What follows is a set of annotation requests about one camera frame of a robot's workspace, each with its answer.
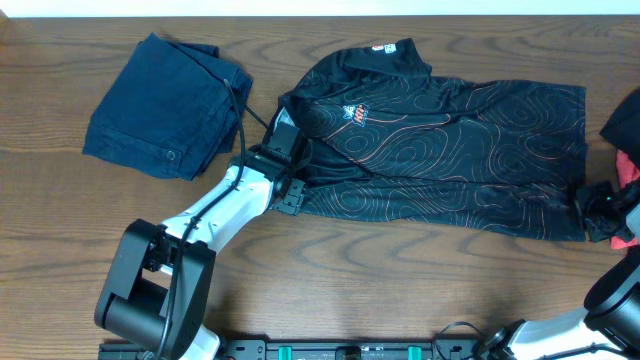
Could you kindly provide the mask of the black jersey with orange lines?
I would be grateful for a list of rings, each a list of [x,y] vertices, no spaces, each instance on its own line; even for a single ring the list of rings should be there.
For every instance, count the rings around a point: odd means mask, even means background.
[[[278,100],[312,146],[304,212],[585,240],[584,88],[435,76],[412,40],[336,51]]]

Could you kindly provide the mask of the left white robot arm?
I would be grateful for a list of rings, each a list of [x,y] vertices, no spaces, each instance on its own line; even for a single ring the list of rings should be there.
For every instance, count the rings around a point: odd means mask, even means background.
[[[124,231],[94,314],[123,338],[102,359],[213,359],[222,340],[203,323],[217,255],[269,208],[297,214],[305,185],[294,174],[311,145],[289,123],[272,122],[264,141],[230,163],[224,178],[182,213]]]

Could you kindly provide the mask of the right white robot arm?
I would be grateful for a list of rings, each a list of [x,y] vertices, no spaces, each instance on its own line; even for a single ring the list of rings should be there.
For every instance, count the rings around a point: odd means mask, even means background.
[[[639,236],[639,182],[579,189],[576,208],[590,239]],[[581,308],[546,321],[518,320],[478,346],[482,359],[637,359],[639,248],[590,289]]]

